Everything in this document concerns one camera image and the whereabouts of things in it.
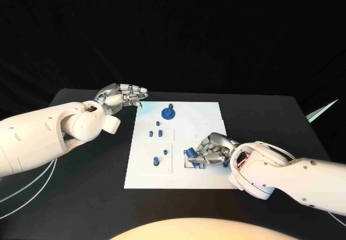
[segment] black curtain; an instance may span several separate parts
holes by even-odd
[[[343,97],[342,6],[234,1],[2,0],[0,117],[62,88]]]

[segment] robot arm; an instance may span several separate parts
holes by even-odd
[[[198,153],[206,148],[206,155],[189,154],[186,151],[188,159],[192,163],[212,165],[215,162],[211,159],[219,164],[229,162],[232,172],[228,180],[240,190],[265,200],[278,188],[300,204],[346,216],[345,164],[309,158],[296,159],[270,144],[255,142],[240,145],[218,133],[212,133],[206,139],[198,146]]]
[[[0,121],[0,177],[28,171],[97,138],[101,130],[116,134],[124,106],[141,108],[147,89],[111,84],[91,101],[71,102]],[[64,140],[62,132],[72,136]]]

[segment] blue round piece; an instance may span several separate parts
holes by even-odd
[[[196,158],[198,157],[198,153],[196,153],[196,151],[193,150],[192,147],[185,151],[185,154],[186,154],[188,158]]]
[[[165,108],[162,110],[160,115],[166,120],[170,120],[176,116],[176,112],[173,110],[173,104],[172,103],[169,104],[167,108]]]
[[[153,165],[157,167],[160,164],[157,156],[153,158]]]

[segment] white board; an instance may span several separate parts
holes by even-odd
[[[169,104],[173,104],[175,118],[166,120],[162,111]],[[124,188],[235,189],[228,181],[229,166],[201,164],[195,168],[185,155],[212,132],[227,135],[219,103],[144,101],[141,106],[136,115]]]

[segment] blue object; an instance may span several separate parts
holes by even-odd
[[[198,153],[196,151],[193,150],[193,148],[190,147],[186,151],[185,151],[185,154],[188,156],[188,158],[196,158],[198,157]]]
[[[167,108],[165,108],[162,110],[160,115],[166,120],[170,120],[176,116],[176,112],[173,110],[173,104],[172,103],[169,104]]]
[[[159,166],[159,164],[160,164],[160,162],[159,162],[159,158],[157,158],[157,156],[153,158],[153,165],[154,166]]]

